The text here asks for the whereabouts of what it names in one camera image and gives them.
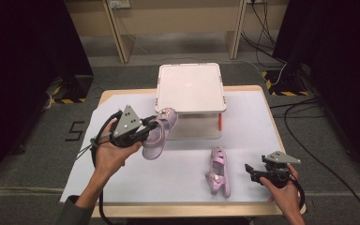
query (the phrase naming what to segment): electrical outlet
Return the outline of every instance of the electrical outlet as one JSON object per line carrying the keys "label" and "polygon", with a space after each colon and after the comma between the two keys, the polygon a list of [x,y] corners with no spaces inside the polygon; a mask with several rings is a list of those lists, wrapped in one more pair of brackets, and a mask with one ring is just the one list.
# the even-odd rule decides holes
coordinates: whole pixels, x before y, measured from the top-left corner
{"label": "electrical outlet", "polygon": [[109,0],[108,4],[110,8],[130,8],[129,0]]}
{"label": "electrical outlet", "polygon": [[[268,0],[255,0],[255,3],[264,3],[267,2]],[[252,4],[252,0],[247,0],[247,3]]]}

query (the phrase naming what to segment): hand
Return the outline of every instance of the hand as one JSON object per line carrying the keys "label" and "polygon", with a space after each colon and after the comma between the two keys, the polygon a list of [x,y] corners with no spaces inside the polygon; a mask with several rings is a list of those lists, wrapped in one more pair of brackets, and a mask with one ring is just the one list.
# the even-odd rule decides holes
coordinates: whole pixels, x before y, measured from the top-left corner
{"label": "hand", "polygon": [[[110,131],[113,122],[114,120],[104,128],[103,133]],[[75,203],[78,207],[93,207],[111,176],[122,166],[125,166],[125,160],[137,152],[142,146],[141,142],[136,142],[130,147],[120,148],[109,142],[109,139],[109,137],[104,137],[98,140],[99,146],[96,151],[96,168],[90,178],[89,184]]]}
{"label": "hand", "polygon": [[[299,173],[294,169],[291,164],[288,164],[291,174],[298,179]],[[260,181],[264,184],[273,194],[268,199],[269,202],[275,201],[277,206],[282,211],[283,215],[289,220],[291,224],[304,224],[299,210],[299,198],[296,186],[289,181],[283,188],[275,187],[271,181],[265,177],[261,177]]]}

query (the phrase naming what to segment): gray floor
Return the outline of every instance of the gray floor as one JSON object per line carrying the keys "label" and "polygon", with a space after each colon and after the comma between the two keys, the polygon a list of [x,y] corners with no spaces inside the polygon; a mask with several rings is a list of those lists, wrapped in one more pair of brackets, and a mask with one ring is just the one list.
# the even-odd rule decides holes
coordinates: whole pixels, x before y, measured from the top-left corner
{"label": "gray floor", "polygon": [[[259,33],[249,35],[257,39]],[[258,84],[265,88],[260,72],[266,67],[258,64],[254,50],[241,40],[237,59],[230,60],[222,34],[138,37],[127,64],[120,63],[110,37],[82,37],[82,43],[96,75],[87,100],[83,104],[53,104],[41,114],[25,144],[25,153],[7,156],[2,162],[0,224],[54,224],[62,207],[57,201],[81,147],[90,115],[104,90],[153,88],[160,65],[206,62],[220,64],[225,85]],[[259,61],[270,67],[280,65],[262,54],[259,54]],[[264,93],[270,106],[313,97],[312,93],[309,97],[274,97],[265,89]],[[296,169],[301,173],[300,182],[307,195],[307,212],[304,214],[307,224],[360,224],[360,203],[290,135],[283,118],[280,118],[286,109],[273,109],[272,113],[279,116],[275,121],[288,154],[303,161]],[[292,115],[314,116],[288,119],[292,133],[360,196],[360,162],[346,153],[346,147],[330,120],[315,117],[324,115],[322,108],[318,106]],[[73,122],[78,122],[75,129],[82,132],[78,141],[68,140],[79,136],[78,133],[68,133]],[[283,217],[256,217],[253,223],[287,224]],[[104,222],[94,218],[91,224]]]}

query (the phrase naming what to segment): pink sandal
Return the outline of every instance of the pink sandal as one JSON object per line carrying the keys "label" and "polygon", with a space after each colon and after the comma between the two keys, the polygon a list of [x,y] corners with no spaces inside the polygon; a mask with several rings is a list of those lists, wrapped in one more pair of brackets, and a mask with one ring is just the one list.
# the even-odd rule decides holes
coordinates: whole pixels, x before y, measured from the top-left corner
{"label": "pink sandal", "polygon": [[227,157],[221,146],[217,146],[212,150],[210,170],[205,177],[212,195],[217,195],[218,190],[222,188],[224,197],[226,199],[230,197],[231,189],[227,172]]}
{"label": "pink sandal", "polygon": [[165,108],[158,113],[157,118],[151,120],[151,122],[157,122],[157,127],[149,132],[147,140],[142,143],[144,158],[153,160],[160,156],[177,119],[178,114],[174,109]]}

